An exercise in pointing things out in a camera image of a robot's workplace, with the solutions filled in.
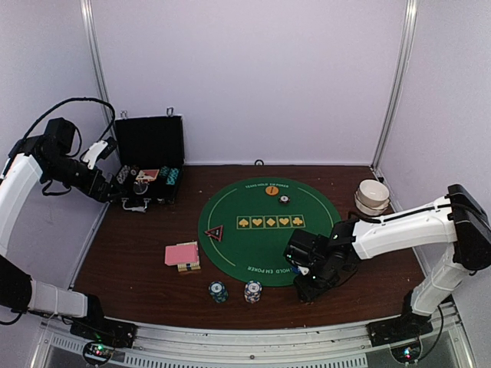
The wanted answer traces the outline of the blue white chip stack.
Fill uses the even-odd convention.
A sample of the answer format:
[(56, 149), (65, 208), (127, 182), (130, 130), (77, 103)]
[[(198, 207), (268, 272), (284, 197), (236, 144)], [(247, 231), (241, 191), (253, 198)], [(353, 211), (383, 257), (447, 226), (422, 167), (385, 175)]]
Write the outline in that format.
[(259, 281), (248, 281), (244, 289), (245, 301), (254, 304), (260, 300), (262, 295), (262, 284)]

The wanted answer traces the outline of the dark blue chip stack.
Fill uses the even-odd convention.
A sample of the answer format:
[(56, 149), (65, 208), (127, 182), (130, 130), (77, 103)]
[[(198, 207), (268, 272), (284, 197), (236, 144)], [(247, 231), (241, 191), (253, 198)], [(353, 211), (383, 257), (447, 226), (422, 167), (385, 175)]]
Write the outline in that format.
[(229, 298), (226, 286), (221, 281), (213, 281), (209, 285), (209, 294), (216, 303), (224, 303)]

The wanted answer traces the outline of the red triangular dealer marker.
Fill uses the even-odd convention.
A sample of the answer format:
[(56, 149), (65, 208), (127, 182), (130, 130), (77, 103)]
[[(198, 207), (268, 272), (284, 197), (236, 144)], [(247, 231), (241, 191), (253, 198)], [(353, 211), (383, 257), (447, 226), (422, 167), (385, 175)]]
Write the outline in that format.
[(223, 238), (223, 232), (224, 232), (224, 226), (223, 225), (219, 225), (219, 226), (216, 226), (216, 227), (213, 227), (213, 228), (209, 228), (207, 230), (204, 231), (204, 234), (208, 237), (208, 238), (211, 238), (211, 239), (214, 239), (218, 242), (221, 242), (222, 241), (222, 238)]

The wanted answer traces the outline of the brown chip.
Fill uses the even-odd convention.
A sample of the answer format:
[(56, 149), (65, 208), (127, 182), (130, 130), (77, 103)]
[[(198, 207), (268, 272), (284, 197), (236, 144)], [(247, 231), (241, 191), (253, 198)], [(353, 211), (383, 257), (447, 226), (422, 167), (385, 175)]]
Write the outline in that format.
[(281, 204), (287, 204), (287, 203), (290, 203), (291, 199), (288, 195), (281, 195), (279, 198), (278, 198), (278, 202), (281, 203)]

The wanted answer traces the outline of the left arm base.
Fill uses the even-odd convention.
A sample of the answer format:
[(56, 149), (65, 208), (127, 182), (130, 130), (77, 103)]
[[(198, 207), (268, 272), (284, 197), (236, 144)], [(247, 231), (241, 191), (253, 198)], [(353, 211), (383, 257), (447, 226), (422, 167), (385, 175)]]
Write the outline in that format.
[(82, 357), (92, 366), (108, 363), (116, 349), (131, 348), (137, 335), (135, 324), (117, 320), (103, 320), (100, 326), (87, 320), (70, 320), (70, 333), (87, 340), (82, 348)]

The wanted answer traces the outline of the round green poker mat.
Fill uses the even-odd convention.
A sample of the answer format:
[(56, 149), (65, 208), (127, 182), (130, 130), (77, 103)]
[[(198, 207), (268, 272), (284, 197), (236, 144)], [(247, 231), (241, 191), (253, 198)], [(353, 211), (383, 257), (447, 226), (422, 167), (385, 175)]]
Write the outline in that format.
[[(277, 186), (278, 195), (267, 195)], [(278, 202), (287, 195), (291, 201)], [(233, 183), (217, 192), (199, 217), (199, 244), (208, 259), (228, 276), (265, 287), (288, 287), (295, 273), (283, 252), (297, 228), (329, 235), (341, 216), (318, 190), (295, 180), (259, 177)], [(224, 226), (221, 242), (204, 231)]]

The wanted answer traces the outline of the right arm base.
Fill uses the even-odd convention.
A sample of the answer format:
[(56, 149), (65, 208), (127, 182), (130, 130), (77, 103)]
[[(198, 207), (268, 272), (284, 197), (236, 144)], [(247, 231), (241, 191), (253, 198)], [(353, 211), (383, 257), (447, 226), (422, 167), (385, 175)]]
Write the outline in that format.
[(416, 363), (422, 356), (421, 336), (433, 331), (431, 322), (404, 325), (399, 317), (367, 325), (372, 347), (388, 345), (391, 356), (401, 364)]

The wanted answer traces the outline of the upper white bowl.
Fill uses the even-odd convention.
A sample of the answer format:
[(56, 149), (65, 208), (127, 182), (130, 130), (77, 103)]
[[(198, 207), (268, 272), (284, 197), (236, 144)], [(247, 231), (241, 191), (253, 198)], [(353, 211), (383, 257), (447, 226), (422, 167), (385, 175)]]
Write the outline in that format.
[(381, 182), (374, 179), (366, 179), (358, 186), (358, 198), (370, 206), (378, 206), (389, 199), (389, 190)]

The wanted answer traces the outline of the pink playing card deck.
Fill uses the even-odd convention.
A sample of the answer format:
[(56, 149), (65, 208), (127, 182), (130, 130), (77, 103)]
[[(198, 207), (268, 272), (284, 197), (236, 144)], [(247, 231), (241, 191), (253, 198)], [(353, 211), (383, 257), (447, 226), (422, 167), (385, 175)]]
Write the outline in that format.
[(198, 260), (199, 252), (196, 245), (169, 245), (165, 248), (165, 265), (192, 264)]

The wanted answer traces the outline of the red card deck in case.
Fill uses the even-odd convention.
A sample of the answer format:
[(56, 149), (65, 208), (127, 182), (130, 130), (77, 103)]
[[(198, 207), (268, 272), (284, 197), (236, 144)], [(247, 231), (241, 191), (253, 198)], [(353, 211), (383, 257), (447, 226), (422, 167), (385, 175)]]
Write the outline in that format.
[(160, 171), (158, 169), (143, 169), (139, 171), (135, 180), (143, 182), (152, 182), (157, 179)]

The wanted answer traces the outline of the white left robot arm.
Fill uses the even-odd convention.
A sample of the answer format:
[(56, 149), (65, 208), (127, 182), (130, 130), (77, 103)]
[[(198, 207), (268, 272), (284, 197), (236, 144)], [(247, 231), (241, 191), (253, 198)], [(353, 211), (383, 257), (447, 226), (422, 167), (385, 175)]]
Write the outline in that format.
[(49, 187), (57, 181), (67, 191), (76, 188), (102, 203), (123, 195), (117, 180), (106, 180), (96, 166), (117, 148), (116, 140), (99, 140), (76, 160), (70, 155), (76, 130), (64, 118), (49, 120), (43, 134), (20, 139), (9, 153), (1, 175), (1, 305), (19, 315), (30, 312), (77, 319), (93, 340), (103, 340), (110, 334), (110, 323), (98, 297), (36, 281), (7, 258), (12, 230), (37, 183)]

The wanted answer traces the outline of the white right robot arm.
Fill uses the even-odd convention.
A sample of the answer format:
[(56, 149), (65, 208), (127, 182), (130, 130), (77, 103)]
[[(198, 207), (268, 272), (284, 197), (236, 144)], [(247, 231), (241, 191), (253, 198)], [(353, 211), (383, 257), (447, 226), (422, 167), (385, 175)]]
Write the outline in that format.
[(407, 339), (419, 330), (462, 280), (490, 266), (490, 224), (486, 211), (460, 184), (431, 203), (374, 218), (350, 215), (329, 236), (295, 229), (284, 256), (299, 268), (294, 286), (302, 301), (313, 301), (363, 260), (421, 245), (447, 244), (430, 275), (415, 287), (394, 320), (395, 334)]

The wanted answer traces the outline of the black poker case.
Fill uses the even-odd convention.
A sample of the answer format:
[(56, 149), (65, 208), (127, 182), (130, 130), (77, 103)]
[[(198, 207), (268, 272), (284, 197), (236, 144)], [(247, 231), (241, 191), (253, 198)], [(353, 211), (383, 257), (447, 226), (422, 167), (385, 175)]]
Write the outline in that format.
[(160, 170), (164, 166), (180, 169), (174, 186), (166, 185), (159, 176), (152, 182), (128, 177), (122, 184), (126, 190), (122, 197), (124, 208), (144, 212), (150, 203), (173, 204), (185, 161), (183, 117), (175, 115), (170, 107), (165, 116), (121, 118), (115, 122), (115, 133), (121, 168), (128, 165), (138, 166), (139, 171)]

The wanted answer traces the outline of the orange round button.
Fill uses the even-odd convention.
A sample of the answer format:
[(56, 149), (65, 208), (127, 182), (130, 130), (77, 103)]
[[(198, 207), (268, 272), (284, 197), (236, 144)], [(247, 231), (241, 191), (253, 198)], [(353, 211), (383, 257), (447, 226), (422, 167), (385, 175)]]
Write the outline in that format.
[(276, 196), (279, 193), (279, 188), (277, 186), (268, 186), (265, 192), (268, 196)]

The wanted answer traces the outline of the white black chips in case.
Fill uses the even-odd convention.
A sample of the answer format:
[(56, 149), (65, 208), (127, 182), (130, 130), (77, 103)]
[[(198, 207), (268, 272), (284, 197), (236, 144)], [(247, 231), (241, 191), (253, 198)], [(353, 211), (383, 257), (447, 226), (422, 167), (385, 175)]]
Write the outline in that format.
[(138, 166), (123, 166), (116, 176), (117, 182), (121, 185), (124, 184), (128, 177), (136, 176), (139, 170)]

